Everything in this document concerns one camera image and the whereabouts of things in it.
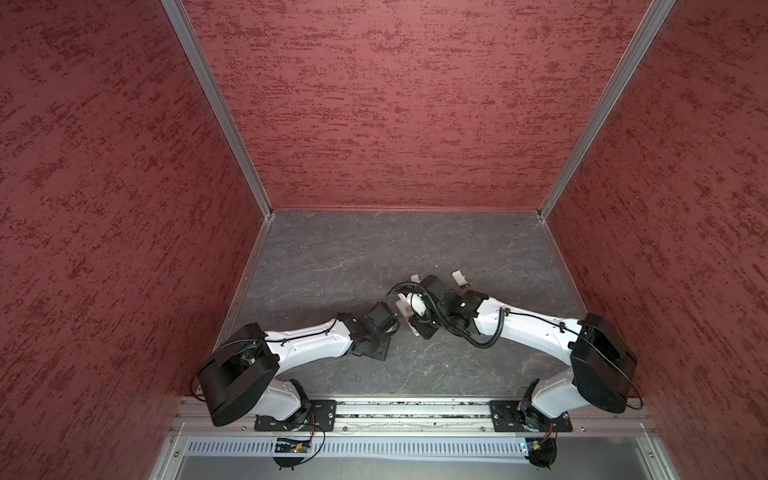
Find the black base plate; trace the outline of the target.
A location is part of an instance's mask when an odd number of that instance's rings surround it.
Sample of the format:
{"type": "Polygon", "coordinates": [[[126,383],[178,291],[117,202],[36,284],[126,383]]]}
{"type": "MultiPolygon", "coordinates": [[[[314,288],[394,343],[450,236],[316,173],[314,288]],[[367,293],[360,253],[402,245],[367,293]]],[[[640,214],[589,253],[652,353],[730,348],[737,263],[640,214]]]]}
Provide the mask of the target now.
{"type": "Polygon", "coordinates": [[[490,419],[496,433],[547,434],[573,431],[567,413],[550,419],[543,414],[535,413],[532,407],[521,410],[519,404],[519,401],[512,400],[492,400],[488,403],[490,419]]]}
{"type": "Polygon", "coordinates": [[[269,416],[256,416],[256,432],[331,432],[334,429],[338,402],[336,400],[310,400],[287,420],[278,421],[269,416]]]}

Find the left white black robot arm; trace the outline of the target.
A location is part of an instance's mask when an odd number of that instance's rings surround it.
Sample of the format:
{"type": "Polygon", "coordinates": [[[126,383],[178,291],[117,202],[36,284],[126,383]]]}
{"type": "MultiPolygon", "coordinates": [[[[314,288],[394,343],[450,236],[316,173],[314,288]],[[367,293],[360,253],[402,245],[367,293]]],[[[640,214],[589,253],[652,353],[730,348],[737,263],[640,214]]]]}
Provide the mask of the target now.
{"type": "Polygon", "coordinates": [[[361,317],[339,313],[297,330],[264,331],[250,323],[202,361],[192,383],[201,389],[199,400],[215,427],[253,415],[296,430],[310,423],[312,401],[297,380],[278,376],[345,355],[383,361],[398,328],[399,319],[384,302],[361,317]]]}

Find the left aluminium corner post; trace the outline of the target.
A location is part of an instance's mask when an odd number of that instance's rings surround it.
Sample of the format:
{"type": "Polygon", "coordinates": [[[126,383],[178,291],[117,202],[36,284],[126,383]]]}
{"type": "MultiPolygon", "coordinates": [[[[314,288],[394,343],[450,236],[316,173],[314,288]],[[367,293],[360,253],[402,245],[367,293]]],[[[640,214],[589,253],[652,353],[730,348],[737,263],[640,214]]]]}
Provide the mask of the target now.
{"type": "Polygon", "coordinates": [[[197,38],[183,2],[179,0],[162,0],[161,4],[262,216],[267,222],[271,221],[274,216],[272,204],[256,171],[251,156],[248,153],[245,142],[237,128],[224,95],[215,79],[214,73],[197,38]]]}

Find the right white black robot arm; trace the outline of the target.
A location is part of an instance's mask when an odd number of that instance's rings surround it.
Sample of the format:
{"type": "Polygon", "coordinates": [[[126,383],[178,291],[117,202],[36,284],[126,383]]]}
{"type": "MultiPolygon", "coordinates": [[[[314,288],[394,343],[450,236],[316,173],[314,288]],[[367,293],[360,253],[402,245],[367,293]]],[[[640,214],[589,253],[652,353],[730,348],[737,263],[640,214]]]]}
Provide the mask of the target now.
{"type": "Polygon", "coordinates": [[[632,398],[641,396],[633,383],[636,354],[599,315],[574,319],[536,313],[474,290],[459,294],[433,275],[391,292],[409,307],[408,322],[424,339],[444,330],[478,349],[507,340],[564,364],[557,375],[532,380],[511,412],[499,414],[521,431],[561,431],[566,414],[585,406],[622,414],[632,398]]]}

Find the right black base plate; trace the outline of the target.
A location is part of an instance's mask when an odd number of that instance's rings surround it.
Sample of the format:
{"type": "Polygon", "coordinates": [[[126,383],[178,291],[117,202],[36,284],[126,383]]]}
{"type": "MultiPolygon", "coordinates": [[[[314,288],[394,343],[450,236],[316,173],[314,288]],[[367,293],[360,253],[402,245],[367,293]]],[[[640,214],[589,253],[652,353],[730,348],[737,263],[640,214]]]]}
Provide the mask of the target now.
{"type": "Polygon", "coordinates": [[[488,403],[490,419],[496,433],[547,434],[573,431],[567,413],[550,419],[543,414],[535,413],[532,407],[521,410],[519,404],[519,401],[512,400],[492,400],[488,403]]]}

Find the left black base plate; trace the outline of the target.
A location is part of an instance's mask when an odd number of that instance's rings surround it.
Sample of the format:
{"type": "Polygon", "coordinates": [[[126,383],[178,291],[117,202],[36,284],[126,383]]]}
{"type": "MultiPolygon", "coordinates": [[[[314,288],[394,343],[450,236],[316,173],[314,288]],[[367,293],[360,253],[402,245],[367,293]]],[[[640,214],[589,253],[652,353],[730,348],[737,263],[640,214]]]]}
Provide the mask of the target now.
{"type": "Polygon", "coordinates": [[[287,420],[278,421],[269,416],[256,416],[256,432],[331,432],[334,429],[338,402],[336,400],[310,400],[287,420]]]}

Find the white AC remote control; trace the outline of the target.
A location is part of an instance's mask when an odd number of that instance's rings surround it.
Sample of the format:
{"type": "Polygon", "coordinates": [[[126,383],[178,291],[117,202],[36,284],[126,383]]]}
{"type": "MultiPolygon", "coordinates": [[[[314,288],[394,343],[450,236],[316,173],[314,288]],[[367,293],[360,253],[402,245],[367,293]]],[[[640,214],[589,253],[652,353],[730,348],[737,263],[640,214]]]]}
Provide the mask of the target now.
{"type": "Polygon", "coordinates": [[[423,317],[427,312],[427,306],[421,296],[416,293],[398,293],[395,305],[406,319],[413,318],[414,316],[423,317]]]}

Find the right aluminium corner post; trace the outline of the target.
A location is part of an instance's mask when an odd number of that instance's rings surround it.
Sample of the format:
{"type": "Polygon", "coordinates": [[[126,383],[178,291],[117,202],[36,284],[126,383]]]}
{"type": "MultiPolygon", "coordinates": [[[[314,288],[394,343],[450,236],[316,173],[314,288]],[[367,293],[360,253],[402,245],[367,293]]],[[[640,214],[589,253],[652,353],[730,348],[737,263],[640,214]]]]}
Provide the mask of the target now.
{"type": "Polygon", "coordinates": [[[581,134],[571,149],[563,168],[538,209],[538,217],[542,223],[547,222],[675,3],[675,0],[653,0],[650,2],[581,134]]]}

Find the aluminium corner post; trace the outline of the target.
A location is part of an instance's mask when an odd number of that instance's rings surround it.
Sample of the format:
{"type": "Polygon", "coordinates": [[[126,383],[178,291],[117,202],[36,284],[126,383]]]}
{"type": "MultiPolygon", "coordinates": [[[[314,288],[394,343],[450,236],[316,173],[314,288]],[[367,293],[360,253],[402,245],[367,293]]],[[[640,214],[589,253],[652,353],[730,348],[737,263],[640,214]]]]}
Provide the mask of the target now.
{"type": "Polygon", "coordinates": [[[256,171],[251,156],[248,153],[245,142],[237,128],[224,95],[215,79],[214,73],[197,38],[183,2],[179,0],[162,0],[161,4],[262,216],[267,222],[271,221],[274,216],[272,204],[256,171]]]}
{"type": "Polygon", "coordinates": [[[542,223],[547,222],[675,3],[675,0],[653,0],[650,2],[581,134],[571,149],[563,168],[538,209],[538,217],[542,223]]]}

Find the white battery cover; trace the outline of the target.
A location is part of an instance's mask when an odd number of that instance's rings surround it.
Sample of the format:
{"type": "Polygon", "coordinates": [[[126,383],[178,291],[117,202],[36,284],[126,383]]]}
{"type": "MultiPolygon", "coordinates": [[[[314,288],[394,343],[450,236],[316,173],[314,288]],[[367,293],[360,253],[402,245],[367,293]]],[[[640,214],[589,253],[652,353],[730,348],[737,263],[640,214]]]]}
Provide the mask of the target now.
{"type": "Polygon", "coordinates": [[[465,288],[471,284],[471,282],[460,270],[453,271],[451,276],[459,288],[465,288]]]}

